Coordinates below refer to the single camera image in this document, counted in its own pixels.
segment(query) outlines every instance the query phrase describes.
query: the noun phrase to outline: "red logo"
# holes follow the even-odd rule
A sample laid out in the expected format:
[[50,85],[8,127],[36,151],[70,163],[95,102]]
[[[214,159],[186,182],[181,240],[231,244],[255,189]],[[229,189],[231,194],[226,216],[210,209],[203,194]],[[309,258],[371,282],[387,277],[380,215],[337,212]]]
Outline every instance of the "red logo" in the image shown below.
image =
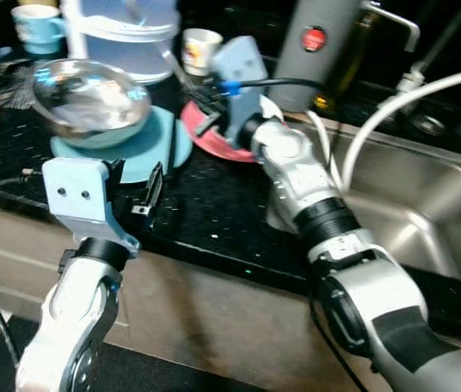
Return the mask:
[[303,49],[311,53],[320,51],[326,45],[325,30],[320,27],[307,27],[301,39]]

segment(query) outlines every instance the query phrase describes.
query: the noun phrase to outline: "white tube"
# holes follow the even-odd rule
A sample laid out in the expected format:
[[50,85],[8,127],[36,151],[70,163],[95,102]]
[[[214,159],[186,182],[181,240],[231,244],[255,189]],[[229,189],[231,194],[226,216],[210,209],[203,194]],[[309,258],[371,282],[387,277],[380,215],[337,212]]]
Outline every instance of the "white tube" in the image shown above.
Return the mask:
[[322,119],[311,110],[307,110],[306,115],[310,118],[310,120],[312,120],[314,127],[317,129],[317,134],[319,135],[319,140],[321,141],[322,153],[325,159],[330,160],[330,162],[326,162],[326,164],[330,164],[331,178],[334,180],[337,188],[342,189],[343,182],[341,181],[341,175],[339,174],[335,157],[330,151],[330,138],[328,137],[325,124]]
[[451,75],[447,78],[431,82],[425,86],[418,88],[417,90],[408,92],[406,94],[396,96],[393,100],[390,100],[385,106],[379,109],[373,114],[368,121],[359,129],[352,143],[348,148],[346,157],[343,165],[343,191],[348,192],[352,183],[353,169],[355,163],[361,152],[361,148],[368,139],[370,133],[389,115],[397,112],[400,108],[408,105],[410,102],[428,96],[434,92],[444,90],[446,88],[461,84],[461,73]]

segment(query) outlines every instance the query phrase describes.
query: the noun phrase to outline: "white cup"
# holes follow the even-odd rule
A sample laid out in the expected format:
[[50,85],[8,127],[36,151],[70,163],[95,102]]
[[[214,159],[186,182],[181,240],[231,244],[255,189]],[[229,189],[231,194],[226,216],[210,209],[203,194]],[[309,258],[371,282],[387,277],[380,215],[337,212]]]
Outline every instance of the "white cup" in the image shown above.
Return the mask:
[[187,29],[183,32],[183,65],[191,75],[208,74],[208,60],[218,50],[223,37],[214,31]]

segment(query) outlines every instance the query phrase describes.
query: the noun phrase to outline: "sink basin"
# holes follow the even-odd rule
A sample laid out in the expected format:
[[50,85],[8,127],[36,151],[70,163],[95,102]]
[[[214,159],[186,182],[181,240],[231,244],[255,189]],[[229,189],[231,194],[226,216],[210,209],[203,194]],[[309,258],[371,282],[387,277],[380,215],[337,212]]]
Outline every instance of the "sink basin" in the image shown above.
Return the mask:
[[[291,126],[310,136],[324,162],[317,132]],[[335,147],[339,167],[356,130],[343,125]],[[461,155],[374,133],[345,199],[403,265],[461,279]]]

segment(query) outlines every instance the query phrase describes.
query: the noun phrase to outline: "speckled granite countertop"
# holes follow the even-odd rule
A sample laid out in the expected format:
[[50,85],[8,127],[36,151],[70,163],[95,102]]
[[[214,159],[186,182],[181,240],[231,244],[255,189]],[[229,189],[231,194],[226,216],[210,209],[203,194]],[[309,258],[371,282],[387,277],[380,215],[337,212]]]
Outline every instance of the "speckled granite countertop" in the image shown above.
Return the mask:
[[[153,87],[153,103],[177,110],[183,104],[178,91],[174,81]],[[49,140],[31,110],[0,110],[0,180],[24,167],[40,168],[52,158]],[[141,234],[140,240],[151,252],[305,294],[304,258],[295,238],[265,222],[268,191],[268,179],[259,167],[228,163],[194,148],[166,185],[155,232]],[[50,220],[43,185],[35,180],[0,192],[0,208]],[[432,325],[461,336],[461,282],[408,270],[427,299]]]

